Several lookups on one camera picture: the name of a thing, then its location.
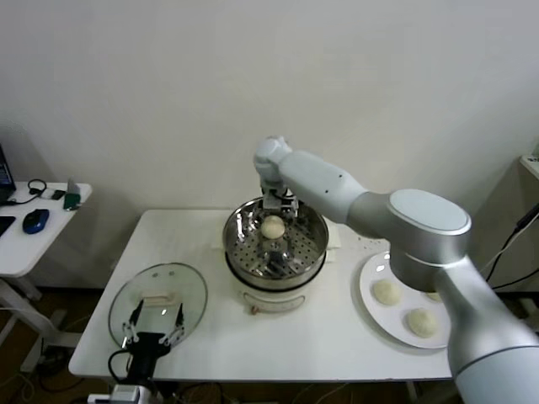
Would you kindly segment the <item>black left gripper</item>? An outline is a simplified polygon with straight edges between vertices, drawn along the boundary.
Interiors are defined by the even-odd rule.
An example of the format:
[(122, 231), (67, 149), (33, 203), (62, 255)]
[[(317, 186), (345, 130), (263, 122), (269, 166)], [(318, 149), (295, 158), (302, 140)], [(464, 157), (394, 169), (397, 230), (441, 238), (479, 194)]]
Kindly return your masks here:
[(148, 380), (153, 377), (157, 361), (169, 354), (170, 346), (176, 346), (185, 334), (184, 304), (181, 303), (174, 321), (173, 329), (167, 335), (158, 332), (137, 333), (136, 324), (141, 315), (144, 301), (140, 300), (127, 322), (122, 323), (123, 340), (121, 347), (131, 355), (127, 371), (129, 380)]

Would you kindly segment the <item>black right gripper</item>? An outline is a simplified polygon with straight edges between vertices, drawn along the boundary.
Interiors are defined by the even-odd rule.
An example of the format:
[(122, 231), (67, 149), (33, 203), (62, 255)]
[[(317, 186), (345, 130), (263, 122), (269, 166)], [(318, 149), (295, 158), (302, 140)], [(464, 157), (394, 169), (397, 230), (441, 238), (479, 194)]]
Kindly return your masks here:
[[(282, 196), (280, 199), (280, 202), (281, 202), (280, 212), (282, 215), (282, 220), (285, 225), (285, 234), (283, 237), (287, 241), (292, 242), (295, 236), (295, 224), (296, 224), (296, 219), (298, 217), (300, 204), (297, 197), (294, 194)], [(262, 225), (264, 223), (264, 219), (265, 219), (265, 211), (256, 210), (255, 211), (255, 230), (258, 233), (261, 233), (262, 231)]]

